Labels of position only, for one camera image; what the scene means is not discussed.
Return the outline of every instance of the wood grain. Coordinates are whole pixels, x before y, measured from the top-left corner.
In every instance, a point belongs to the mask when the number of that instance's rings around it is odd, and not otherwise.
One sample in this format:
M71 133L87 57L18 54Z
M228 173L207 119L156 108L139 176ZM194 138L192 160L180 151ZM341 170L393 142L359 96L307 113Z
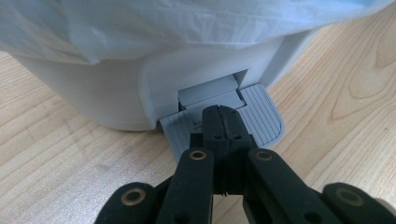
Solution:
M357 186L396 207L396 5L324 27L269 89L286 123L273 147L308 186ZM77 112L0 52L0 223L92 223L123 184L176 168L160 128L127 133ZM240 197L214 223L247 222Z

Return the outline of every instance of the foot pedal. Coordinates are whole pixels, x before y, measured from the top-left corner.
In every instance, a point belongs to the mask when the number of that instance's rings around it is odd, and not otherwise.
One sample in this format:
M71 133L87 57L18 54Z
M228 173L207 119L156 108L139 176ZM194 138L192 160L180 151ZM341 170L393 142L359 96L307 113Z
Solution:
M257 146L264 148L277 143L283 137L285 125L264 86L257 84L244 88L239 93L245 105L235 104L240 107L234 109L241 114L247 131L253 135ZM200 123L191 117L191 114L195 113L196 111L187 109L160 119L177 161L181 154L190 148L191 133L201 132Z

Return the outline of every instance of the metal screw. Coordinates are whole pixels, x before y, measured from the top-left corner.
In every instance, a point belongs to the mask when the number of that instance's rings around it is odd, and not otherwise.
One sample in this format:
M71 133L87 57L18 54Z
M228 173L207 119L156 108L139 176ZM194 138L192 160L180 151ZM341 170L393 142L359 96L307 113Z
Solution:
M262 161L270 161L273 157L266 151L258 151L256 152L256 158Z
M363 198L350 189L339 188L335 191L335 195L343 203L347 203L355 207L364 205Z
M190 153L190 158L195 161L201 161L206 158L206 153L201 150L195 150Z
M121 202L127 206L137 205L146 198L146 192L141 188L128 189L121 196Z

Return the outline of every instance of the white plastic bag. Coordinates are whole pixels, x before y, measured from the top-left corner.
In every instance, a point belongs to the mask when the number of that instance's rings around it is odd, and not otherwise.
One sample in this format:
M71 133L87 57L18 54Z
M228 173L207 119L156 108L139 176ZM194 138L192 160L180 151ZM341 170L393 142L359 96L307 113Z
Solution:
M241 49L377 12L393 0L0 0L0 50L63 63L179 46Z

